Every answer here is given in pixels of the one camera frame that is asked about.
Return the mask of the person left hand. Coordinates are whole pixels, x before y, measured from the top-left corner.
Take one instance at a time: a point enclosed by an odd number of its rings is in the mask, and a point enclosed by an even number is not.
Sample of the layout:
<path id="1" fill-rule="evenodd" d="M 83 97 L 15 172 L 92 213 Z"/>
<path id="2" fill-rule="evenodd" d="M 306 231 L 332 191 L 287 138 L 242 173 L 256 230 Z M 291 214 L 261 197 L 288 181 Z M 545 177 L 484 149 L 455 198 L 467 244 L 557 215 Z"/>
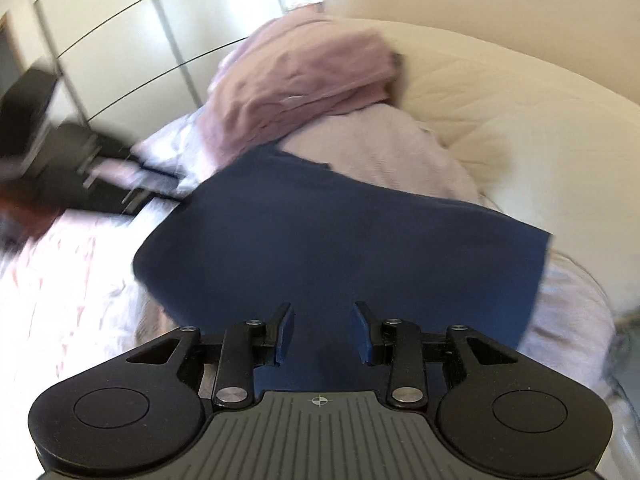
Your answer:
<path id="1" fill-rule="evenodd" d="M 34 179 L 1 182 L 1 255 L 40 240 L 65 209 L 43 198 Z"/>

